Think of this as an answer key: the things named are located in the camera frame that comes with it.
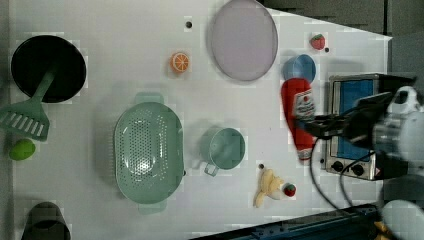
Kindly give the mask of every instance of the green colander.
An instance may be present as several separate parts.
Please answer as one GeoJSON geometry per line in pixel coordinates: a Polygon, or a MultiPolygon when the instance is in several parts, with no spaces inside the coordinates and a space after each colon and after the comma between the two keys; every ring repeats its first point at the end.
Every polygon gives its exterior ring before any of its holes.
{"type": "Polygon", "coordinates": [[[121,192],[154,213],[184,175],[183,131],[178,116],[157,93],[139,93],[115,128],[116,180],[121,192]]]}

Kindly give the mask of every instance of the green mug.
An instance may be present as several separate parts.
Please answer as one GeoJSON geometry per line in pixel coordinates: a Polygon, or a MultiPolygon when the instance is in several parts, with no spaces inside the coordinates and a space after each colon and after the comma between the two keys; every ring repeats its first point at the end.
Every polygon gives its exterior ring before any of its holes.
{"type": "Polygon", "coordinates": [[[201,154],[208,161],[205,173],[215,177],[219,169],[235,168],[245,153],[243,135],[233,128],[209,129],[202,139],[201,154]]]}

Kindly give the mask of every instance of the orange slice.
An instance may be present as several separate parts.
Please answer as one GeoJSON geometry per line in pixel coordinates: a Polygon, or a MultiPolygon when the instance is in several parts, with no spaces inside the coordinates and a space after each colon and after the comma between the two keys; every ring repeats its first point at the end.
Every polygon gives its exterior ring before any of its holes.
{"type": "Polygon", "coordinates": [[[190,63],[190,60],[188,56],[184,53],[178,52],[178,53],[174,53],[171,56],[170,65],[171,65],[172,71],[174,71],[175,73],[185,72],[188,69],[189,63],[190,63]]]}

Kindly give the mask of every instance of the green spatula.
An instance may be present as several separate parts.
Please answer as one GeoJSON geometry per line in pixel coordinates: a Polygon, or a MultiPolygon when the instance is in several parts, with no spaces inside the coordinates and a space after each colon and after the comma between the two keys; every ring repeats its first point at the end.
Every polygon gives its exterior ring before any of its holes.
{"type": "Polygon", "coordinates": [[[53,63],[44,74],[31,99],[0,109],[0,127],[38,141],[46,141],[50,121],[44,113],[41,101],[53,82],[58,63],[53,63]]]}

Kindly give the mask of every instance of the toy strawberry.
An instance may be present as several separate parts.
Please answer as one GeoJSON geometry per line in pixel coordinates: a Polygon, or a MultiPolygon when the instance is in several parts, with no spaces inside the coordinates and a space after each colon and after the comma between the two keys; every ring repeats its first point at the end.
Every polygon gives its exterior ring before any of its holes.
{"type": "Polygon", "coordinates": [[[325,47],[325,38],[322,34],[318,34],[311,39],[311,45],[316,50],[322,50],[325,47]]]}

